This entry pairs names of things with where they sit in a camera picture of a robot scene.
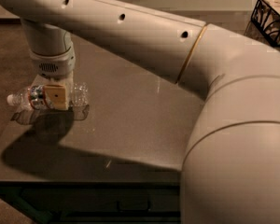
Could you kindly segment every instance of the black wire basket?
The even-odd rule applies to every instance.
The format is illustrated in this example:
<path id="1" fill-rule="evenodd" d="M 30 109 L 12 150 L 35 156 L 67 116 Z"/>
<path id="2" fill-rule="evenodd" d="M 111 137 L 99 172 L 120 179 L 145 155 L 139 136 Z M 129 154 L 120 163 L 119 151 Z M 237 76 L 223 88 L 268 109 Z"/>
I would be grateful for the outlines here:
<path id="1" fill-rule="evenodd" d="M 280 13 L 270 5 L 268 0 L 258 0 L 251 22 L 272 47 L 280 47 Z"/>

